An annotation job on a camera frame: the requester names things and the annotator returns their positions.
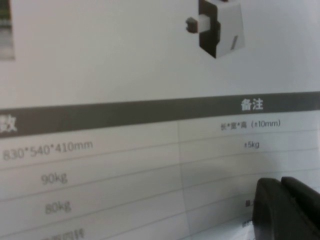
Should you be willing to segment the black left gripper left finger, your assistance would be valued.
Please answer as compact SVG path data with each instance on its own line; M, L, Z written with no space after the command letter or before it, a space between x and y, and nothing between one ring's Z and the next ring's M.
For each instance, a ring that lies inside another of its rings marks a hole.
M300 215L290 193L273 178L261 178L256 185L252 222L257 240L299 240Z

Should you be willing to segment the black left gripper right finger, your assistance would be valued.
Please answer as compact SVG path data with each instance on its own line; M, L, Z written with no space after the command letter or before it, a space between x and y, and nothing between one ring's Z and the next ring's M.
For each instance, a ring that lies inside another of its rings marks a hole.
M281 178L281 184L288 191L290 197L297 204L299 213L307 224L310 233L317 240L320 239L320 193L309 187L302 181L285 176Z

